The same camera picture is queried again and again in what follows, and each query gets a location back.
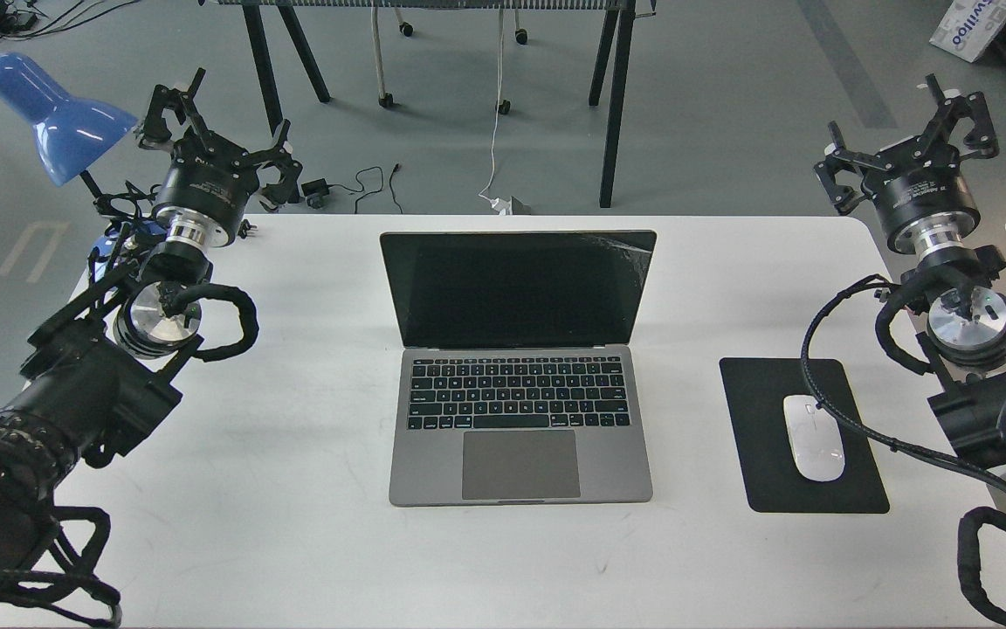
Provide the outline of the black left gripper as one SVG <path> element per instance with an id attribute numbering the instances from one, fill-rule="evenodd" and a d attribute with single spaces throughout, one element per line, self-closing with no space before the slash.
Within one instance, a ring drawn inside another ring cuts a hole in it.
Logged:
<path id="1" fill-rule="evenodd" d="M 267 212 L 298 203 L 303 166 L 288 143 L 290 120 L 279 124 L 268 149 L 254 154 L 236 146 L 218 150 L 193 103 L 204 76 L 206 69 L 198 68 L 187 87 L 155 85 L 134 136 L 140 149 L 164 151 L 172 158 L 153 204 L 157 223 L 168 239 L 215 248 L 238 238 L 249 200 Z M 173 139 L 165 112 L 184 125 L 183 138 Z"/>

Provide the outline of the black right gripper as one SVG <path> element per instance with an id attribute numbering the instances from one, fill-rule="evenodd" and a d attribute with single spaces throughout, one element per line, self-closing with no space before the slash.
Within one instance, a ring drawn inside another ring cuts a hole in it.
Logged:
<path id="1" fill-rule="evenodd" d="M 830 144 L 814 166 L 838 215 L 850 215 L 863 200 L 871 200 L 886 245 L 894 253 L 913 256 L 965 247 L 963 239 L 978 226 L 981 213 L 961 173 L 961 161 L 999 154 L 982 92 L 947 94 L 934 74 L 925 77 L 925 85 L 937 110 L 912 144 L 891 144 L 874 155 L 851 151 L 841 128 L 830 121 Z M 954 129 L 962 121 L 973 125 L 955 146 Z M 841 171 L 858 176 L 861 190 L 839 184 L 836 176 Z"/>

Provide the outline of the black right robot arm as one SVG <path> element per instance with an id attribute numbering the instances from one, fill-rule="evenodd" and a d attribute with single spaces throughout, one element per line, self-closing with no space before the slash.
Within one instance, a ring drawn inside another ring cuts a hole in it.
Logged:
<path id="1" fill-rule="evenodd" d="M 817 406 L 847 430 L 1006 494 L 1006 295 L 993 287 L 1006 259 L 992 245 L 966 246 L 981 213 L 961 172 L 967 160 L 997 156 L 998 140 L 982 92 L 943 89 L 931 74 L 925 85 L 933 118 L 917 135 L 874 154 L 847 148 L 838 124 L 828 125 L 830 146 L 814 171 L 834 210 L 845 216 L 871 202 L 887 247 L 914 256 L 917 266 L 899 282 L 872 274 L 838 292 L 806 331 L 800 373 Z M 862 425 L 816 382 L 808 350 L 817 328 L 838 304 L 866 290 L 883 301 L 874 333 L 884 354 L 911 373 L 939 379 L 942 391 L 928 403 L 953 454 Z M 1006 610 L 982 584 L 979 532 L 986 525 L 1006 533 L 1006 514 L 982 507 L 961 518 L 957 576 L 968 604 L 1006 626 Z"/>

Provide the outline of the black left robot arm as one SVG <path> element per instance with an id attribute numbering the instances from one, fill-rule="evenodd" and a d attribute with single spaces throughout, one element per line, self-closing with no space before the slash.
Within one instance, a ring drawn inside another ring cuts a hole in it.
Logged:
<path id="1" fill-rule="evenodd" d="M 302 164 L 287 121 L 260 151 L 210 130 L 193 102 L 205 74 L 156 85 L 137 120 L 0 53 L 0 99 L 31 125 L 45 171 L 56 184 L 83 180 L 111 222 L 87 288 L 33 331 L 27 385 L 0 409 L 0 604 L 121 624 L 120 593 L 94 573 L 108 514 L 53 493 L 80 461 L 103 468 L 148 437 L 183 398 L 173 378 L 188 361 L 226 361 L 256 342 L 252 297 L 212 282 L 207 253 L 246 235 L 252 197 L 268 211 L 295 200 Z M 75 591 L 107 617 L 61 608 Z"/>

